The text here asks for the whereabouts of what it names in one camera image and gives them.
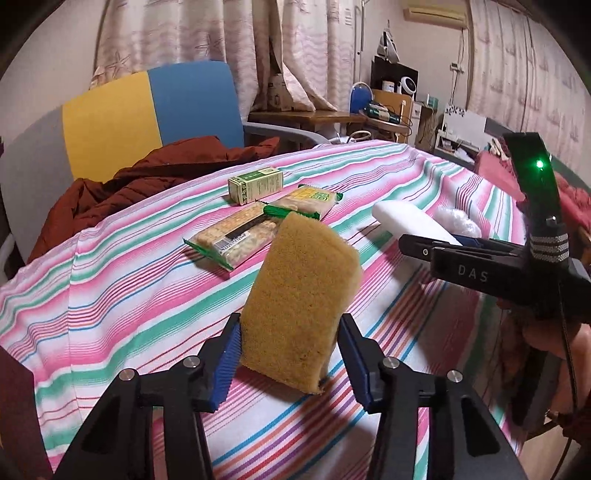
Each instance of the red cloth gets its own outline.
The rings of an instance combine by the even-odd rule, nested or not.
[[[523,202],[525,195],[521,193],[513,165],[509,161],[502,161],[486,150],[482,150],[475,161],[475,171],[483,179],[487,179],[495,187],[511,195],[517,202]]]
[[[25,480],[51,478],[37,420],[33,373],[1,347],[0,437],[8,459]]]
[[[562,175],[554,175],[560,192],[563,220],[569,231],[582,226],[585,231],[591,232],[591,197],[585,190],[569,185]]]
[[[51,208],[27,263],[83,230],[171,187],[277,153],[279,138],[255,147],[226,148],[217,137],[191,138],[150,152],[106,183],[77,179]]]

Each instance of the green and white box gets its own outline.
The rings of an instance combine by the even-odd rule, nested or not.
[[[246,205],[268,197],[283,189],[283,172],[267,167],[228,179],[230,198],[238,205]]]

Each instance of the chair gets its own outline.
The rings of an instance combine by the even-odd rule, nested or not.
[[[27,259],[49,210],[75,178],[107,181],[185,138],[216,135],[228,148],[243,147],[245,134],[329,143],[312,132],[242,122],[232,74],[219,61],[157,67],[90,90],[33,123],[0,158],[14,237],[7,242],[15,241]]]

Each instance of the striped bedsheet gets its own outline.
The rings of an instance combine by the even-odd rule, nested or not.
[[[279,155],[190,181],[117,213],[20,270],[0,290],[0,345],[34,373],[41,432],[55,469],[90,409],[123,368],[167,369],[217,335],[248,295],[267,249],[228,278],[183,245],[237,208],[227,179],[255,167],[343,192],[324,220],[358,249],[363,284],[349,311],[387,355],[418,371],[464,373],[501,425],[495,299],[442,281],[404,259],[371,216],[379,200],[409,200],[426,212],[465,210],[485,235],[523,243],[515,202],[460,166],[383,141]],[[154,413],[157,474],[164,469],[161,411]],[[379,416],[355,402],[338,348],[323,395],[302,395],[240,367],[228,399],[203,416],[220,480],[364,478]],[[427,466],[428,415],[420,412],[417,469]]]

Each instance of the wall socket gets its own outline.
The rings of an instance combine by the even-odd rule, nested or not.
[[[464,73],[464,65],[457,64],[455,62],[449,64],[449,69],[452,72]]]

